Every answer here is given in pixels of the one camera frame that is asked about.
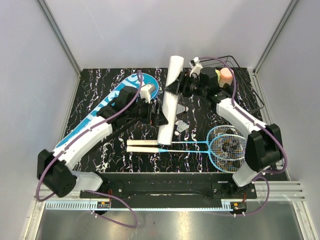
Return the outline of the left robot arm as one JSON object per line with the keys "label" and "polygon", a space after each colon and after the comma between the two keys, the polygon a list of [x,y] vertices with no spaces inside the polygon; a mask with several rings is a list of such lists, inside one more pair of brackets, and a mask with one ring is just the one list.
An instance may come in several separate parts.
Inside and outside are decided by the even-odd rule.
{"label": "left robot arm", "polygon": [[86,190],[97,198],[103,198],[108,193],[108,180],[98,172],[79,172],[73,168],[101,140],[112,140],[137,122],[154,127],[166,125],[168,120],[162,111],[153,109],[151,95],[155,91],[152,84],[141,89],[124,87],[73,138],[52,151],[42,150],[37,161],[39,181],[59,198],[72,191]]}

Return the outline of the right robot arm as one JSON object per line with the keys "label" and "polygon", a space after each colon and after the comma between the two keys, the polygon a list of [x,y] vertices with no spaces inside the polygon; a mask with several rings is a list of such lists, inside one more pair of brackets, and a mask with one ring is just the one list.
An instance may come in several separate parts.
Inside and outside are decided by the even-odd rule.
{"label": "right robot arm", "polygon": [[[266,124],[253,117],[235,102],[236,86],[221,84],[221,77],[213,67],[201,67],[195,73],[184,70],[168,72],[163,98],[164,115],[168,127],[174,124],[171,113],[175,113],[178,98],[197,95],[204,98],[212,111],[225,118],[246,141],[244,163],[233,173],[227,185],[228,195],[239,198],[245,187],[257,180],[263,173],[280,174],[288,165],[288,156],[282,143],[281,130],[276,124]],[[284,161],[284,168],[271,170],[271,165]]]}

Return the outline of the white shuttlecock tube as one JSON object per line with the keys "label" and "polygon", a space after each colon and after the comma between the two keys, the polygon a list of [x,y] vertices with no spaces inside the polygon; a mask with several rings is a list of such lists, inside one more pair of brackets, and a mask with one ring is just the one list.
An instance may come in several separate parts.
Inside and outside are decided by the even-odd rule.
{"label": "white shuttlecock tube", "polygon": [[[165,86],[172,84],[183,70],[184,58],[178,55],[172,55],[169,59]],[[162,125],[158,129],[157,142],[161,145],[170,145],[173,138],[175,117],[178,105],[178,95],[165,90],[162,103],[162,112],[168,124]]]}

